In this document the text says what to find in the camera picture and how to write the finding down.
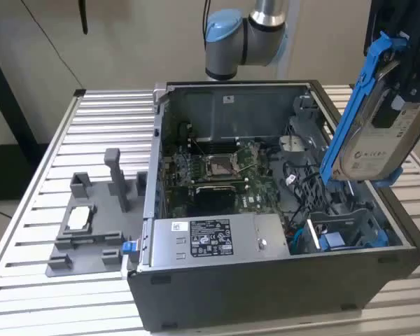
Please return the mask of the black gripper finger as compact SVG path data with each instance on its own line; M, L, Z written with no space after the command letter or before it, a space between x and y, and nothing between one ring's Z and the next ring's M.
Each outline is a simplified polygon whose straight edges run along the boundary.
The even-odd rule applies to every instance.
M405 100L393 88L386 88L380 95L372 125L376 129L390 128L399 116Z

